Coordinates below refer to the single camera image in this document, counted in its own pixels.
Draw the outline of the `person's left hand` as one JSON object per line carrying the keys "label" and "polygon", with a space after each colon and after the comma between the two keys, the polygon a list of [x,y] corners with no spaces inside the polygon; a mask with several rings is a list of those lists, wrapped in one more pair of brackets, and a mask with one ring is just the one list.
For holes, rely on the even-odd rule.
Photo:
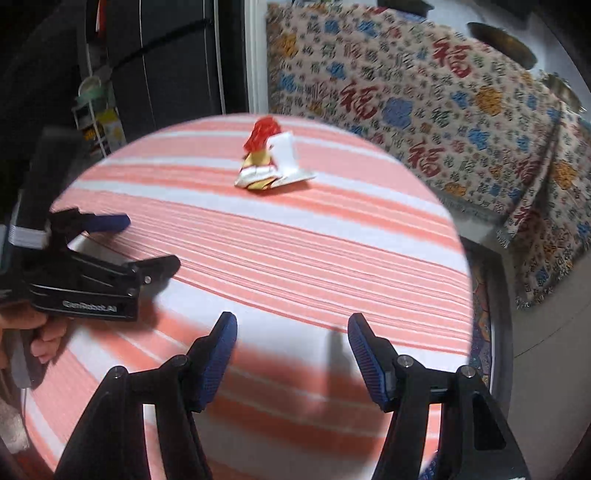
{"label": "person's left hand", "polygon": [[8,330],[33,331],[31,355],[41,364],[47,364],[58,355],[62,339],[67,333],[69,319],[50,317],[26,303],[20,303],[1,308],[0,324],[1,336]]}

